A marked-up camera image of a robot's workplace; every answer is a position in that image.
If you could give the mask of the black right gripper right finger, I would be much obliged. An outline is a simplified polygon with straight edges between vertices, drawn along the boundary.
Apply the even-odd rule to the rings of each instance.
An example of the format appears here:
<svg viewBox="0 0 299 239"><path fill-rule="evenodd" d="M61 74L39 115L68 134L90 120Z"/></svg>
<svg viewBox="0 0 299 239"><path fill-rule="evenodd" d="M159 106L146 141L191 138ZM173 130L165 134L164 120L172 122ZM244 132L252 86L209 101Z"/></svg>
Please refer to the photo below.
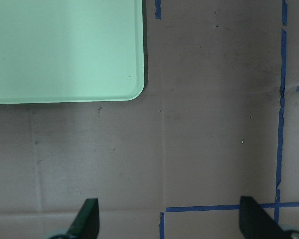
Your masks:
<svg viewBox="0 0 299 239"><path fill-rule="evenodd" d="M253 197L241 196L239 229L245 239L290 239Z"/></svg>

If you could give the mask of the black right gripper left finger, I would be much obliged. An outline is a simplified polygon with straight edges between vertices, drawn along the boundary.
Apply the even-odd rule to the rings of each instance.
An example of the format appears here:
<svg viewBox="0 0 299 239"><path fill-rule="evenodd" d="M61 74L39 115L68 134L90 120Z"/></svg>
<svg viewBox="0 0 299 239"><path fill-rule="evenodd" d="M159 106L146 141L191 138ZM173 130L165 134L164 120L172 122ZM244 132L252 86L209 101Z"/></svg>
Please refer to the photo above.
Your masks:
<svg viewBox="0 0 299 239"><path fill-rule="evenodd" d="M97 198L86 199L66 232L67 239L96 239L100 231Z"/></svg>

